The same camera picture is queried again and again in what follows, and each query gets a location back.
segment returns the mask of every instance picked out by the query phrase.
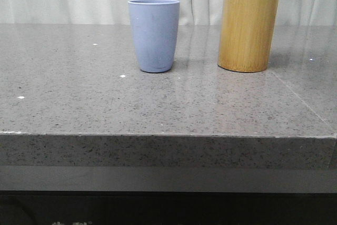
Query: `gray countertop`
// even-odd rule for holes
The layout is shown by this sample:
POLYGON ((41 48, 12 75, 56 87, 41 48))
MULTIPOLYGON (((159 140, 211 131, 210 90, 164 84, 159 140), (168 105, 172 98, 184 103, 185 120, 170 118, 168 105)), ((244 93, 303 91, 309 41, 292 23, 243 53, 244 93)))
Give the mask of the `gray countertop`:
POLYGON ((335 168, 337 28, 276 27, 260 73, 219 34, 180 26, 150 74, 129 26, 0 25, 0 165, 335 168))

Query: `quartz surface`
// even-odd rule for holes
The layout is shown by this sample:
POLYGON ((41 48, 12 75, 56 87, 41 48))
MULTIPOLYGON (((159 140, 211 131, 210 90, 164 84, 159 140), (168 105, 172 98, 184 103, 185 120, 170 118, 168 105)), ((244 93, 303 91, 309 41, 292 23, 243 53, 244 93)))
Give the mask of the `quartz surface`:
POLYGON ((336 167, 337 28, 276 27, 269 67, 217 66, 220 27, 180 26, 166 73, 123 25, 0 25, 0 164, 336 167))

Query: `wooden cup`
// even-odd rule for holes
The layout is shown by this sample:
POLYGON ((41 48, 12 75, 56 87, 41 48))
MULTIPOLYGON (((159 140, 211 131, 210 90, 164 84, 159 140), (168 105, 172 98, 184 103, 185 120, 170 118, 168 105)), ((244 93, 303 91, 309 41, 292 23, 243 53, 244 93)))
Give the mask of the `wooden cup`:
POLYGON ((224 0, 218 65, 238 72, 267 68, 279 0, 224 0))

